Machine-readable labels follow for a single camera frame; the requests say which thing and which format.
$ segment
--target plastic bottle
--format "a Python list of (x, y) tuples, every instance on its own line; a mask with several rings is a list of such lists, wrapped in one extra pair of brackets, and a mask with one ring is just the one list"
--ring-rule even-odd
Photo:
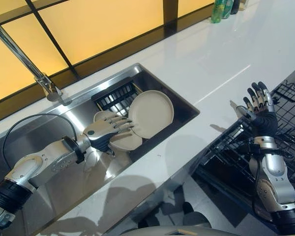
[(240, 4), (239, 4), (240, 11), (243, 11), (247, 8), (248, 1), (249, 0), (240, 0)]
[(222, 14), (222, 19), (227, 19), (230, 16), (233, 3), (234, 3), (234, 0), (226, 0), (224, 12)]
[(215, 0), (214, 7), (211, 15), (212, 23), (219, 23), (222, 19), (222, 14), (224, 12), (225, 0)]
[(239, 3), (240, 3), (240, 0), (234, 0), (233, 7), (231, 10), (231, 15), (237, 14), (238, 9), (239, 9)]

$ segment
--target dish rack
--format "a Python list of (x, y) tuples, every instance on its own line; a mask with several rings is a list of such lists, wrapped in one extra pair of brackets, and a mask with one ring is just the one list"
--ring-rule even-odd
[(133, 82), (129, 82), (93, 101), (101, 111), (108, 110), (128, 117), (130, 105), (140, 93), (142, 90)]
[[(295, 188), (295, 84), (285, 81), (271, 95), (278, 120), (275, 140), (279, 149), (290, 154), (284, 159), (288, 178)], [(251, 127), (241, 118), (206, 149), (201, 166), (202, 170), (251, 199), (255, 178), (249, 170), (250, 157), (237, 152), (239, 146), (247, 143), (253, 143)]]

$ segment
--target kitchen sink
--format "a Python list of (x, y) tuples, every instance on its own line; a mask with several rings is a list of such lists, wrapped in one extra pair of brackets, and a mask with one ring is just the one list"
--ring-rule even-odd
[[(161, 91), (171, 99), (175, 112), (173, 123), (152, 138), (143, 139), (143, 144), (133, 151), (114, 150), (115, 155), (112, 156), (89, 148), (85, 162), (71, 165), (39, 187), (23, 210), (17, 213), (4, 235), (40, 232), (199, 114), (195, 107), (140, 64), (126, 68), (71, 97), (72, 102), (68, 106), (58, 105), (44, 111), (68, 118), (76, 132), (81, 133), (93, 122), (94, 114), (101, 110), (127, 116), (133, 99), (146, 90)], [(65, 135), (73, 137), (70, 126), (61, 118), (41, 116), (25, 121), (16, 127), (7, 140), (7, 161), (13, 166), (26, 154), (37, 152)], [(0, 138), (0, 181), (8, 172), (2, 161), (2, 142), (3, 138)]]

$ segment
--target green bottle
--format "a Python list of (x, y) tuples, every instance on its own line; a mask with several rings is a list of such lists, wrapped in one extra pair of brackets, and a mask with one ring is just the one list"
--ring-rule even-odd
[(211, 22), (212, 23), (219, 23), (222, 19), (222, 15), (224, 12), (225, 7), (225, 0), (215, 0), (212, 15), (211, 15)]
[(224, 12), (222, 14), (222, 19), (227, 19), (230, 16), (233, 3), (234, 3), (234, 0), (226, 0)]

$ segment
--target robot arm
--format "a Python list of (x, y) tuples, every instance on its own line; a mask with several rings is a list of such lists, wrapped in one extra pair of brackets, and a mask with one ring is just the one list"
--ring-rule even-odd
[(89, 125), (77, 141), (64, 137), (22, 157), (0, 183), (0, 229), (12, 223), (15, 212), (39, 186), (72, 163), (83, 162), (89, 147), (106, 152), (110, 138), (132, 127), (130, 122), (119, 116), (104, 118)]
[(251, 121), (254, 135), (254, 151), (249, 168), (255, 176), (255, 191), (270, 213), (273, 224), (281, 234), (295, 234), (295, 190), (288, 180), (287, 166), (281, 152), (277, 150), (274, 135), (277, 131), (277, 118), (274, 104), (266, 86), (259, 82), (252, 84), (247, 91), (247, 108), (238, 106), (237, 110)]

